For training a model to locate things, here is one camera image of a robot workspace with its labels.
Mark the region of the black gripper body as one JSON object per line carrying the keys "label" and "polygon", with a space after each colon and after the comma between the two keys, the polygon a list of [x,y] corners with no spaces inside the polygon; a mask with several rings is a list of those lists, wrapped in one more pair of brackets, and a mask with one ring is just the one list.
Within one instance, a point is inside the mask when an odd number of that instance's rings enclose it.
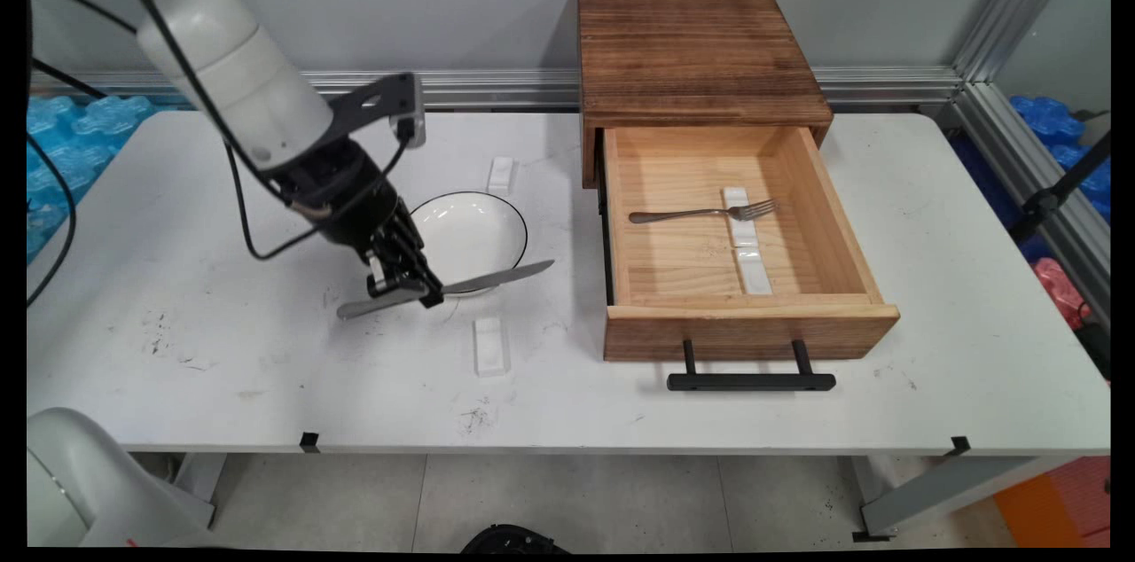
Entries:
{"label": "black gripper body", "polygon": [[423,266],[423,242],[389,179],[406,149],[400,141],[380,166],[354,139],[337,139],[284,167],[281,194],[317,235],[348,248],[361,263],[375,255],[395,268]]}

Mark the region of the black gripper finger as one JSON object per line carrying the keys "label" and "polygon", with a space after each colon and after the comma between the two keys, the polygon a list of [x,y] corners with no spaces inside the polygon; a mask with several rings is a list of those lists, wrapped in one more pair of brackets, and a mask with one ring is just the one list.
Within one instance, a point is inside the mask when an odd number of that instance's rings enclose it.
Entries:
{"label": "black gripper finger", "polygon": [[432,308],[442,303],[442,280],[430,269],[420,242],[412,235],[398,234],[397,248],[402,304],[418,301],[424,308]]}
{"label": "black gripper finger", "polygon": [[365,284],[372,299],[421,299],[424,295],[424,283],[414,269],[382,261],[373,250],[365,252],[365,262],[372,271]]}

